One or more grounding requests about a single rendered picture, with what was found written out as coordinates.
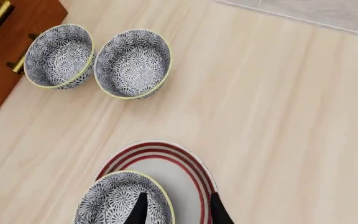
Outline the red-brown wooden cabinet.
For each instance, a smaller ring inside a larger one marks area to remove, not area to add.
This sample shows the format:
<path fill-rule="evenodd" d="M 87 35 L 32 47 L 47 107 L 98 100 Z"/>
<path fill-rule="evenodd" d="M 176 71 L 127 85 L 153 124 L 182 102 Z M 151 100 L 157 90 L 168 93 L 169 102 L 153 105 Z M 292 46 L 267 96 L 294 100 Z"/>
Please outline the red-brown wooden cabinet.
<path fill-rule="evenodd" d="M 16 62 L 33 42 L 28 34 L 41 34 L 63 22 L 68 12 L 60 0 L 9 0 L 15 9 L 0 27 L 0 107 L 23 74 L 15 74 L 7 62 Z"/>

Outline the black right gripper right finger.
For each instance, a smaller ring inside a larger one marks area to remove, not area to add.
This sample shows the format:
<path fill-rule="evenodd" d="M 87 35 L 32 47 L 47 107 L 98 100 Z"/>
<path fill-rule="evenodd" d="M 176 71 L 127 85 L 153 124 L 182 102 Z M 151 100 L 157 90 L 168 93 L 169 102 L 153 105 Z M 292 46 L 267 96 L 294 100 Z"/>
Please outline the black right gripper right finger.
<path fill-rule="evenodd" d="M 235 224 L 226 211 L 219 194 L 213 192 L 210 198 L 212 224 Z"/>

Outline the patterned black and white bowl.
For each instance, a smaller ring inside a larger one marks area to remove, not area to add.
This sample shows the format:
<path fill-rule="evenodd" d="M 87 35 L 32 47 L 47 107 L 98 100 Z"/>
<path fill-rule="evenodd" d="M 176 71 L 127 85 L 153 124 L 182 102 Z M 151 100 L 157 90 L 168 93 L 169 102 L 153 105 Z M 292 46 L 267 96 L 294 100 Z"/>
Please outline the patterned black and white bowl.
<path fill-rule="evenodd" d="M 106 42 L 94 61 L 94 78 L 107 95 L 138 100 L 163 87 L 172 66 L 165 39 L 148 29 L 130 29 Z"/>
<path fill-rule="evenodd" d="M 31 43 L 24 57 L 24 73 L 37 87 L 67 90 L 92 76 L 95 59 L 90 33 L 76 24 L 61 24 Z"/>
<path fill-rule="evenodd" d="M 147 196 L 145 224 L 176 224 L 166 191 L 153 178 L 131 170 L 98 179 L 79 203 L 74 224 L 124 224 L 140 194 Z"/>

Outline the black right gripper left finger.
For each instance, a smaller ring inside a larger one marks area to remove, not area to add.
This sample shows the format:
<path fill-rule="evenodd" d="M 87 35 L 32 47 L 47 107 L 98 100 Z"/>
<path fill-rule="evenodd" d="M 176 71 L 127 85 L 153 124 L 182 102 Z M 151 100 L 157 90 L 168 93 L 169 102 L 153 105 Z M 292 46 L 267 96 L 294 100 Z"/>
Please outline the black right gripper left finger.
<path fill-rule="evenodd" d="M 148 199 L 147 193 L 142 192 L 125 221 L 125 224 L 145 224 L 147 219 Z"/>

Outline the white plate with red rings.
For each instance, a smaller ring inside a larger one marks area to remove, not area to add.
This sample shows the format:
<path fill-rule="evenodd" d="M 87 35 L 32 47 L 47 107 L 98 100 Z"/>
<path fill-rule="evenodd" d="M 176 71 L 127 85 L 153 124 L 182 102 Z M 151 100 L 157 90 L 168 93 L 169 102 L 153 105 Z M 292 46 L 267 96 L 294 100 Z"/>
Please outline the white plate with red rings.
<path fill-rule="evenodd" d="M 138 141 L 113 154 L 94 178 L 121 170 L 155 179 L 172 202 L 176 224 L 213 224 L 210 197 L 218 187 L 206 165 L 189 149 L 157 139 Z"/>

